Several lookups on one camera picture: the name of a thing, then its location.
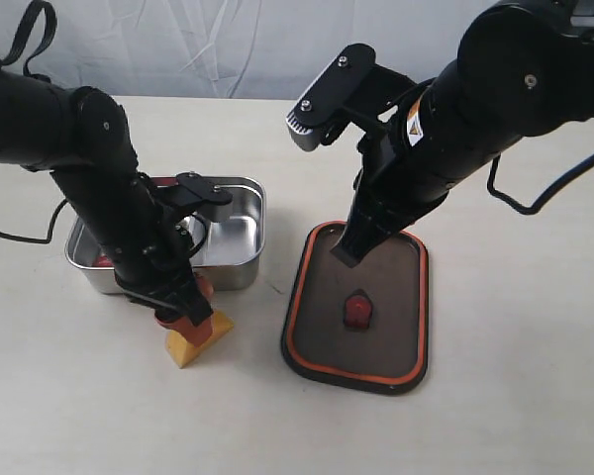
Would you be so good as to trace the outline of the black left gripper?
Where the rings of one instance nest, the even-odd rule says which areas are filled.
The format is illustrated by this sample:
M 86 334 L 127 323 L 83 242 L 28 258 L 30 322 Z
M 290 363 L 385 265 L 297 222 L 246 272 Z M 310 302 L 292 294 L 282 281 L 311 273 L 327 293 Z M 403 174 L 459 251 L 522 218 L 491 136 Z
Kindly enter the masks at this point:
M 213 334 L 213 285 L 194 274 L 193 249 L 191 237 L 176 237 L 172 249 L 154 244 L 112 247 L 111 260 L 116 283 L 131 302 L 154 310 L 160 325 L 175 325 L 187 343 L 200 347 Z

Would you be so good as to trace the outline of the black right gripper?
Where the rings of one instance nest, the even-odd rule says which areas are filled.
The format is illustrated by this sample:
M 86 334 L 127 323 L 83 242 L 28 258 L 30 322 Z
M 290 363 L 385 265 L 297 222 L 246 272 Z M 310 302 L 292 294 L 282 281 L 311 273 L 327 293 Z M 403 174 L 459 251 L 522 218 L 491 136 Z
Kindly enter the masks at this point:
M 411 150 L 397 119 L 390 120 L 384 132 L 365 135 L 357 150 L 361 169 L 345 230 L 332 248 L 332 255 L 349 268 L 436 209 L 448 194 L 442 185 L 432 188 L 408 163 Z

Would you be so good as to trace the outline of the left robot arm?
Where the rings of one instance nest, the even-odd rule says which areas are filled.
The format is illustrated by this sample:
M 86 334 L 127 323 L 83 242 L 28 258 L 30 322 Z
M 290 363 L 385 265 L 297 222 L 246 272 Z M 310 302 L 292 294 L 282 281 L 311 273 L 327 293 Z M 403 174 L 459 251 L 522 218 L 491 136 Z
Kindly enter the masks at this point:
M 213 334 L 209 292 L 180 221 L 200 199 L 138 171 L 122 106 L 92 87 L 62 89 L 0 61 L 0 164 L 47 171 L 111 261 L 131 301 L 195 347 Z

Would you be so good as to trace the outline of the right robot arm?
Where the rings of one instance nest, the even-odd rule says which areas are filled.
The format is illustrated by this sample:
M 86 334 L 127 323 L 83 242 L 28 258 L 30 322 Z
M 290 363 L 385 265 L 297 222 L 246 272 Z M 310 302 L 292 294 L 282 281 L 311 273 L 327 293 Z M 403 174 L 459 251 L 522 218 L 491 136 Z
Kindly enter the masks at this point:
M 359 143 L 362 168 L 332 253 L 358 265 L 524 138 L 594 118 L 594 1 L 500 1 L 435 79 Z

